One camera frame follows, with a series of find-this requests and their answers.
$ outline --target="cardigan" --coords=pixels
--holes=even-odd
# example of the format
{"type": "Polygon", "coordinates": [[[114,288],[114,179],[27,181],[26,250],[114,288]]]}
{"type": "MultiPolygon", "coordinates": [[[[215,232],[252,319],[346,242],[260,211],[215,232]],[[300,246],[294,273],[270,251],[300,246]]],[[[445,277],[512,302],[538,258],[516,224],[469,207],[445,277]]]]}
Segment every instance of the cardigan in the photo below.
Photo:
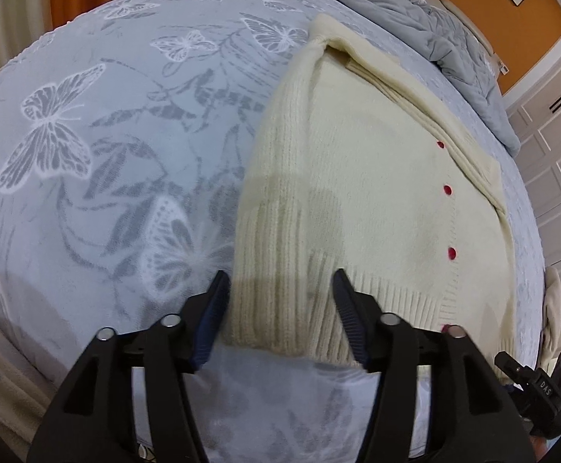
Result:
{"type": "Polygon", "coordinates": [[[331,293],[514,354],[500,168],[428,88],[325,14],[264,113],[239,198],[230,345],[357,365],[331,293]]]}

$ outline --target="black mechanical device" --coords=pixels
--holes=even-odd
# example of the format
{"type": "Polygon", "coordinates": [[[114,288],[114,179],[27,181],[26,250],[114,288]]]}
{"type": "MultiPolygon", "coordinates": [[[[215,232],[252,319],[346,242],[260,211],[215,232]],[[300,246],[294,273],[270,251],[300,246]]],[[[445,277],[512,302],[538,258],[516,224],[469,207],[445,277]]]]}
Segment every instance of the black mechanical device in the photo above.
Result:
{"type": "MultiPolygon", "coordinates": [[[[535,463],[524,427],[561,434],[561,357],[553,375],[499,354],[496,364],[521,389],[502,388],[465,330],[414,329],[355,292],[343,270],[334,298],[354,357],[380,380],[358,463],[406,463],[419,365],[432,376],[426,452],[417,463],[535,463]]],[[[132,463],[137,455],[131,368],[144,367],[152,442],[160,463],[207,463],[183,381],[207,361],[229,301],[218,272],[207,292],[190,297],[144,331],[100,329],[60,386],[31,445],[28,463],[132,463]]],[[[561,439],[542,460],[561,462],[561,439]]],[[[0,439],[0,463],[20,463],[0,439]]]]}

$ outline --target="beige cloth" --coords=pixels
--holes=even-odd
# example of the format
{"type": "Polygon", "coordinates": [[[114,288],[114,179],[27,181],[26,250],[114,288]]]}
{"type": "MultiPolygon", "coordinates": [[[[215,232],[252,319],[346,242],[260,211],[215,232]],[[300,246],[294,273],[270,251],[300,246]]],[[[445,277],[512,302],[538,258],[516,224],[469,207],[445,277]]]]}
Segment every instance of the beige cloth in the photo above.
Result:
{"type": "Polygon", "coordinates": [[[390,56],[327,15],[309,32],[249,162],[225,338],[352,364],[329,292],[342,267],[383,311],[460,324],[488,360],[514,355],[499,165],[390,56]]]}
{"type": "Polygon", "coordinates": [[[554,357],[561,335],[561,280],[557,269],[552,266],[547,267],[544,278],[546,291],[538,365],[546,370],[548,361],[554,357]]]}
{"type": "Polygon", "coordinates": [[[22,461],[55,391],[0,332],[0,436],[22,461]]]}

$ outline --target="gray comforter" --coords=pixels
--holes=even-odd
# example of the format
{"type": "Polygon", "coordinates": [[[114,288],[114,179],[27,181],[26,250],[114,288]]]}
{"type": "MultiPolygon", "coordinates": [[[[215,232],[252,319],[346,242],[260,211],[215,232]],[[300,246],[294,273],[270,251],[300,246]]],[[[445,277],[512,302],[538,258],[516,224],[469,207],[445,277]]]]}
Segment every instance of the gray comforter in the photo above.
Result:
{"type": "Polygon", "coordinates": [[[515,157],[520,141],[505,117],[497,82],[480,46],[452,14],[411,0],[338,0],[436,63],[445,77],[515,157]]]}

